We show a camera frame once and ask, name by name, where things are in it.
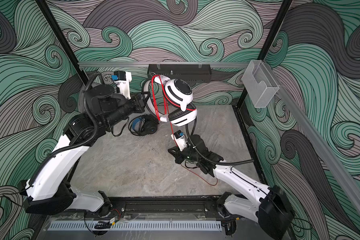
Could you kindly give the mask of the black blue headphones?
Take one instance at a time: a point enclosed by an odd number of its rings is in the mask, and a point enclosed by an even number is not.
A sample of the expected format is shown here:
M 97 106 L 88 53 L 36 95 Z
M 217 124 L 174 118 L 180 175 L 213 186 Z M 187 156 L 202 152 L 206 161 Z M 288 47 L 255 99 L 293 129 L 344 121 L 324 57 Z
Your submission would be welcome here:
M 129 123 L 129 131 L 132 135 L 143 137 L 152 135 L 158 130 L 159 121 L 152 115 L 140 115 Z

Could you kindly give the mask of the white black headphones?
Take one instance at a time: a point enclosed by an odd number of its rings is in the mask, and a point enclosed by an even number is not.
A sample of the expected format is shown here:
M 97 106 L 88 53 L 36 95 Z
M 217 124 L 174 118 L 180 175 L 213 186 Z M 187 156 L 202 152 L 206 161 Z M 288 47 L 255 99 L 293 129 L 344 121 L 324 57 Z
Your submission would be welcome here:
M 164 91 L 164 99 L 177 109 L 172 113 L 161 113 L 154 105 L 153 95 L 155 90 L 152 85 L 157 83 Z M 148 111 L 161 122 L 170 122 L 176 127 L 185 126 L 197 118 L 197 108 L 192 103 L 193 92 L 191 87 L 183 80 L 170 79 L 163 75 L 156 75 L 151 80 L 146 80 L 142 87 L 143 92 L 149 92 L 151 97 L 147 102 Z

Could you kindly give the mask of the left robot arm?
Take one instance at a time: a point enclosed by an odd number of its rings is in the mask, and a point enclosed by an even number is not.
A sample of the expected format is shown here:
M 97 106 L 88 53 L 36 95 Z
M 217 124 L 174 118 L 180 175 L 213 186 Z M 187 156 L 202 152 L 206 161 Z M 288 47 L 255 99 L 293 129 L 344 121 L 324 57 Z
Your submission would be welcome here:
M 110 85 L 87 86 L 84 91 L 85 113 L 69 120 L 63 135 L 29 180 L 18 188 L 27 198 L 23 206 L 28 214 L 56 215 L 66 210 L 87 211 L 99 217 L 109 215 L 112 203 L 103 191 L 81 191 L 70 184 L 69 171 L 81 156 L 107 132 L 133 113 L 142 113 L 149 92 L 127 99 Z

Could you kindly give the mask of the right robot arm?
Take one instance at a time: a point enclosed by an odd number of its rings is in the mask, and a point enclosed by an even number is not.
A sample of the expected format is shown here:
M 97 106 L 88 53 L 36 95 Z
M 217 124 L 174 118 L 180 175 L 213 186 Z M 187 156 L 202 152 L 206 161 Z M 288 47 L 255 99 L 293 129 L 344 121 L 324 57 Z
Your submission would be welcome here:
M 260 225 L 274 240 L 281 240 L 295 217 L 292 205 L 285 191 L 278 186 L 262 184 L 228 163 L 220 155 L 211 152 L 199 135 L 189 138 L 178 131 L 171 135 L 176 146 L 168 149 L 175 162 L 183 167 L 193 164 L 205 175 L 223 181 L 238 191 L 242 197 L 225 193 L 218 201 L 223 217 L 240 216 Z

